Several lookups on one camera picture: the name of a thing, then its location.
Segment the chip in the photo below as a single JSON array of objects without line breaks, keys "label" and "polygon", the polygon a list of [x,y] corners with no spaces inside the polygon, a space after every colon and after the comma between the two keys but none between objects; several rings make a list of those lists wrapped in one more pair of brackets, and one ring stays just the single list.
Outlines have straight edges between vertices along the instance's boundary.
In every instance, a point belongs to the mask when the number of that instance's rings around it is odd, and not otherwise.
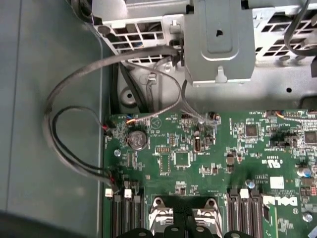
[{"label": "chip", "polygon": [[267,206],[263,206],[263,216],[269,222],[269,208]]},{"label": "chip", "polygon": [[246,125],[246,136],[257,136],[257,125]]},{"label": "chip", "polygon": [[176,167],[189,167],[190,166],[190,153],[179,152],[174,154],[174,165]]},{"label": "chip", "polygon": [[317,134],[316,131],[305,131],[304,132],[305,143],[306,144],[317,144]]},{"label": "chip", "polygon": [[185,188],[181,188],[180,189],[180,195],[186,195],[186,190],[185,190]]},{"label": "chip", "polygon": [[214,175],[218,174],[218,168],[217,167],[214,167],[212,169],[212,174],[214,174]]},{"label": "chip", "polygon": [[233,165],[234,164],[233,155],[227,155],[226,162],[227,162],[228,165]]}]

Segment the capacitor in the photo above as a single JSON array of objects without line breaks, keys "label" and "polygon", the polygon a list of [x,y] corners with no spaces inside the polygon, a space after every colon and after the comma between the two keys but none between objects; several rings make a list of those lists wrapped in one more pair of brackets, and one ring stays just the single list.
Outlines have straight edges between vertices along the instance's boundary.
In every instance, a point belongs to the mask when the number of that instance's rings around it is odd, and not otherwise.
[{"label": "capacitor", "polygon": [[121,150],[116,149],[116,150],[114,150],[113,154],[114,154],[115,157],[120,157],[121,156]]},{"label": "capacitor", "polygon": [[246,180],[246,186],[247,186],[249,189],[253,189],[253,188],[256,187],[256,184],[255,184],[252,180],[247,179],[247,180]]},{"label": "capacitor", "polygon": [[297,169],[297,175],[303,178],[310,178],[312,176],[312,171],[309,168],[299,167]]},{"label": "capacitor", "polygon": [[304,212],[303,213],[303,220],[305,222],[312,222],[313,221],[313,216],[309,212]]}]

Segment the gray cable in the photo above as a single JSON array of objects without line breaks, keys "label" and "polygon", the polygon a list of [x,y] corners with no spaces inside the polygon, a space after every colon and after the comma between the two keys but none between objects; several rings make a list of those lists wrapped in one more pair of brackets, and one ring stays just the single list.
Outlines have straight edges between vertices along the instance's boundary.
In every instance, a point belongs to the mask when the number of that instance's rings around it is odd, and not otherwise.
[{"label": "gray cable", "polygon": [[77,173],[105,182],[108,186],[111,186],[114,192],[117,191],[116,185],[114,185],[110,179],[107,176],[103,176],[100,173],[96,173],[94,171],[91,171],[90,169],[85,168],[81,164],[78,163],[76,158],[69,158],[67,157],[63,151],[58,147],[56,140],[53,135],[53,130],[51,127],[51,119],[50,114],[52,112],[52,107],[54,100],[56,96],[63,91],[70,83],[76,82],[80,79],[80,77],[96,70],[99,68],[102,68],[104,66],[108,66],[117,62],[134,59],[134,58],[142,58],[147,56],[155,56],[155,55],[177,55],[178,51],[175,50],[173,47],[167,47],[167,46],[159,46],[159,47],[150,47],[150,48],[144,48],[135,50],[132,52],[123,53],[116,56],[111,56],[106,59],[101,59],[99,61],[96,61],[94,63],[91,63],[87,66],[84,66],[72,74],[70,74],[68,77],[63,79],[49,94],[46,102],[45,102],[45,108],[44,108],[44,121],[43,121],[43,133],[45,136],[45,139],[49,145],[58,155],[58,158],[60,161],[71,168],[72,170],[76,171]]},{"label": "gray cable", "polygon": [[[159,60],[158,62],[156,62],[153,66],[154,69],[157,69],[158,67],[160,67],[161,65],[168,63],[171,61],[171,56],[162,58],[161,60]],[[158,75],[155,74],[155,79],[156,82],[158,81]],[[150,112],[154,112],[154,100],[153,100],[153,93],[152,93],[152,85],[154,85],[155,82],[154,80],[149,80],[147,82],[146,85],[146,94],[147,94],[147,101],[148,101],[148,108]]]},{"label": "gray cable", "polygon": [[183,100],[183,104],[185,107],[185,110],[187,109],[188,111],[190,111],[195,117],[197,117],[198,119],[200,119],[201,121],[205,122],[208,125],[214,125],[215,123],[212,120],[209,120],[205,117],[203,117],[202,115],[200,115],[194,108],[192,108],[190,106],[190,104],[187,102],[186,97],[185,97],[185,92],[186,92],[186,86],[187,86],[187,80],[184,81],[182,89],[181,89],[181,94],[182,94],[182,100]]},{"label": "gray cable", "polygon": [[81,67],[80,69],[76,70],[66,78],[64,78],[49,94],[48,98],[46,99],[45,103],[45,113],[50,112],[52,110],[53,102],[56,96],[61,93],[61,91],[66,88],[70,83],[76,82],[82,76],[93,72],[99,68],[118,63],[121,61],[126,61],[134,58],[142,58],[148,56],[156,56],[156,55],[178,55],[178,50],[174,49],[173,47],[169,46],[156,46],[156,47],[148,47],[143,49],[138,49],[135,51],[130,51],[126,53],[122,53],[116,56],[110,56],[106,59],[101,59],[96,62],[93,62],[87,66]]},{"label": "gray cable", "polygon": [[150,114],[150,115],[148,115],[148,116],[141,117],[141,118],[135,118],[135,121],[146,120],[146,119],[150,119],[150,118],[152,118],[152,117],[158,116],[158,115],[160,115],[160,114],[162,114],[162,113],[165,113],[165,112],[171,110],[171,109],[174,108],[176,105],[178,105],[179,102],[181,102],[181,100],[182,100],[182,97],[181,97],[181,87],[180,87],[178,81],[177,81],[174,77],[168,75],[167,73],[161,72],[161,71],[159,71],[159,70],[157,70],[157,69],[153,69],[153,68],[150,68],[150,67],[146,67],[146,66],[142,66],[142,65],[138,65],[138,64],[134,64],[134,63],[130,63],[130,62],[126,62],[126,63],[127,63],[128,65],[133,66],[133,67],[139,67],[139,68],[146,69],[146,70],[148,70],[148,71],[150,71],[150,72],[153,72],[153,73],[165,75],[165,76],[169,77],[170,79],[172,79],[172,80],[175,82],[175,84],[176,84],[176,86],[177,86],[177,88],[178,88],[178,97],[177,97],[177,100],[176,100],[172,105],[170,105],[170,106],[168,106],[168,107],[166,107],[166,108],[164,108],[164,109],[162,109],[162,110],[159,110],[159,111],[156,112],[156,113],[152,113],[152,114]]},{"label": "gray cable", "polygon": [[296,50],[293,47],[291,47],[291,40],[293,38],[294,32],[303,20],[306,12],[308,5],[310,4],[311,0],[306,0],[305,5],[301,9],[301,11],[296,15],[295,19],[292,21],[291,25],[287,28],[285,35],[284,35],[284,43],[285,46],[294,54],[298,56],[305,56],[305,57],[310,57],[310,56],[317,56],[317,49],[309,49],[309,50]]}]

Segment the mounting hole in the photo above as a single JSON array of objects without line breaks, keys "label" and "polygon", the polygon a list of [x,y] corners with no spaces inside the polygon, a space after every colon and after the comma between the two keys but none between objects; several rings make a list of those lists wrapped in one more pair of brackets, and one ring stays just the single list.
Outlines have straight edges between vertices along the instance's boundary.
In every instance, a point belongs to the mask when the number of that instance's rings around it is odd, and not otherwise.
[{"label": "mounting hole", "polygon": [[213,200],[210,200],[210,201],[208,202],[208,205],[211,206],[211,207],[213,207],[213,206],[214,206],[214,201],[213,201]]},{"label": "mounting hole", "polygon": [[196,230],[197,230],[198,232],[203,232],[203,231],[204,231],[204,228],[203,228],[203,227],[196,227]]},{"label": "mounting hole", "polygon": [[237,234],[237,233],[232,233],[230,236],[232,238],[241,238],[241,236],[239,234]]},{"label": "mounting hole", "polygon": [[217,30],[216,37],[223,36],[223,31]]}]

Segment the black ram slot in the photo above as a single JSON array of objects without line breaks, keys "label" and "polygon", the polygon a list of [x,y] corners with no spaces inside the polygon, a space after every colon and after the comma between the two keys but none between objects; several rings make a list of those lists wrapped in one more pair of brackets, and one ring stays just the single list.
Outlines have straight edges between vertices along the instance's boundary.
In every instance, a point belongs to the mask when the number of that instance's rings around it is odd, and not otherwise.
[{"label": "black ram slot", "polygon": [[122,199],[120,195],[115,195],[112,204],[113,216],[111,221],[113,222],[112,237],[116,238],[121,235],[121,223],[122,223]]},{"label": "black ram slot", "polygon": [[141,196],[136,195],[133,197],[133,205],[134,205],[134,229],[141,228]]},{"label": "black ram slot", "polygon": [[241,200],[238,190],[227,193],[227,228],[228,231],[241,231]]},{"label": "black ram slot", "polygon": [[131,224],[131,199],[125,198],[123,200],[123,219],[122,219],[122,232],[126,233],[132,230]]},{"label": "black ram slot", "polygon": [[262,206],[263,202],[259,191],[251,191],[252,236],[256,238],[263,238]]},{"label": "black ram slot", "polygon": [[242,199],[242,232],[252,235],[252,212],[250,199]]},{"label": "black ram slot", "polygon": [[140,228],[145,228],[144,220],[144,194],[141,195],[141,208],[140,208]]}]

